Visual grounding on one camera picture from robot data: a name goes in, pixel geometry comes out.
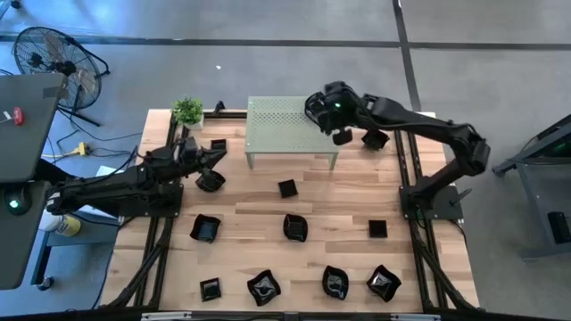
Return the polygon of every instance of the potted plant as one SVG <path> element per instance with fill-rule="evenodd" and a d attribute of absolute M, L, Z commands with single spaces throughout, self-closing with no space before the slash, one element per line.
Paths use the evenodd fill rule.
<path fill-rule="evenodd" d="M 172 113 L 179 124 L 185 125 L 188 129 L 203 129 L 204 113 L 203 101 L 185 97 L 183 100 L 175 101 Z"/>

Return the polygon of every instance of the black desk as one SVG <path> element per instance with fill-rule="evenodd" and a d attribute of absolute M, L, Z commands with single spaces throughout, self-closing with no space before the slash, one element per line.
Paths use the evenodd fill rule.
<path fill-rule="evenodd" d="M 4 260 L 0 290 L 21 284 L 50 186 L 30 184 L 33 205 L 24 215 L 14 216 L 4 206 L 3 185 L 27 182 L 34 176 L 64 81 L 63 74 L 0 77 L 0 119 L 5 119 L 4 111 L 12 114 L 14 107 L 24 114 L 22 126 L 10 120 L 0 123 L 0 255 Z"/>
<path fill-rule="evenodd" d="M 20 107 L 24 123 L 0 123 L 0 184 L 25 182 L 36 170 L 66 78 L 60 73 L 0 77 L 0 119 Z"/>

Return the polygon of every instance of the wooden table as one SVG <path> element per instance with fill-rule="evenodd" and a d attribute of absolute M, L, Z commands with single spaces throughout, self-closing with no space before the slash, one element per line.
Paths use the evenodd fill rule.
<path fill-rule="evenodd" d="M 149 111 L 139 152 L 164 145 L 169 119 L 168 110 Z M 193 134 L 205 147 L 210 147 L 211 139 L 228 140 L 228 155 L 215 168 L 227 182 L 218 192 L 205 193 L 194 184 L 197 174 L 183 179 L 184 204 L 170 241 L 161 310 L 421 310 L 410 232 L 401 218 L 397 194 L 401 177 L 393 139 L 380 152 L 366 152 L 360 140 L 365 132 L 353 130 L 353 141 L 341 148 L 335 170 L 329 171 L 327 156 L 311 154 L 260 155 L 255 169 L 249 169 L 244 154 L 245 119 L 207 119 L 203 131 Z M 403 138 L 409 154 L 406 135 Z M 422 169 L 425 175 L 432 175 L 445 164 L 443 147 L 423 137 L 417 140 Z M 409 176 L 414 182 L 412 171 Z M 277 182 L 287 179 L 295 180 L 299 195 L 282 200 Z M 289 242 L 284 236 L 282 223 L 287 213 L 307 219 L 306 243 Z M 214 243 L 190 238 L 198 214 L 222 220 Z M 387 239 L 368 237 L 369 219 L 387 221 Z M 136 218 L 120 230 L 102 303 L 115 299 L 139 268 L 148 225 L 148 218 Z M 434 233 L 443 270 L 477 306 L 461 233 L 448 221 L 434 221 Z M 380 264 L 402 280 L 388 303 L 365 285 Z M 323 292 L 321 278 L 327 265 L 342 268 L 349 275 L 345 301 Z M 282 294 L 258 308 L 246 281 L 266 268 L 271 269 Z M 220 278 L 222 298 L 202 303 L 199 283 L 213 277 Z M 436 302 L 434 279 L 430 273 L 427 278 Z M 145 302 L 153 280 L 154 270 L 146 286 Z"/>

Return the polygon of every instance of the small plant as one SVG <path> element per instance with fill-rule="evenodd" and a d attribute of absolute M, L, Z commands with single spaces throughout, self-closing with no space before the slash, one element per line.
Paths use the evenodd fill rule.
<path fill-rule="evenodd" d="M 173 104 L 172 113 L 181 124 L 196 124 L 203 118 L 203 101 L 200 99 L 185 97 Z"/>

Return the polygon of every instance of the yellow plug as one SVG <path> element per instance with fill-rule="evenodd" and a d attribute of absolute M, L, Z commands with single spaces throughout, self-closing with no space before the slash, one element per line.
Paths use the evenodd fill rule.
<path fill-rule="evenodd" d="M 79 143 L 78 152 L 81 156 L 87 156 L 87 144 L 83 142 Z"/>

